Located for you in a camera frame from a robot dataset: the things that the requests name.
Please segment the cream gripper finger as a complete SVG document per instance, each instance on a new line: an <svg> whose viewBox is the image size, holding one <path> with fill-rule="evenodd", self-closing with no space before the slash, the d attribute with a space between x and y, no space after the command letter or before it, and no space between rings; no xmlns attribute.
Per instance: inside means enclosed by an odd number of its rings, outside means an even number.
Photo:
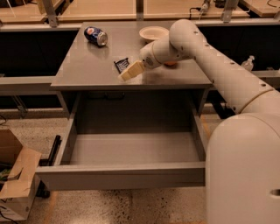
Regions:
<svg viewBox="0 0 280 224"><path fill-rule="evenodd" d="M144 71L144 63L141 60L135 61L133 64L129 65L119 76L120 81L128 81L137 77Z"/></svg>

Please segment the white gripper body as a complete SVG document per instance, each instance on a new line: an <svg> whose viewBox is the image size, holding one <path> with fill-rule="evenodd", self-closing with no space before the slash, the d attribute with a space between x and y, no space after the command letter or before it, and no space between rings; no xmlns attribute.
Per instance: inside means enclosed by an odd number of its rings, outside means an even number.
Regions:
<svg viewBox="0 0 280 224"><path fill-rule="evenodd" d="M149 69L154 69L159 67L159 63L156 61L153 53L152 48L146 46L140 50L139 54L140 60L143 62L144 66Z"/></svg>

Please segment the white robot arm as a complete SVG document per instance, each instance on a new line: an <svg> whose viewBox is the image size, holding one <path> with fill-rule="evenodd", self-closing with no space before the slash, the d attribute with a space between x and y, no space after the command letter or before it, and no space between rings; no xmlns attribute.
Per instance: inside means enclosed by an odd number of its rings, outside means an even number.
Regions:
<svg viewBox="0 0 280 224"><path fill-rule="evenodd" d="M207 43L190 20L141 49L120 74L127 81L165 62L190 58L234 115L206 150L207 224L280 224L280 93Z"/></svg>

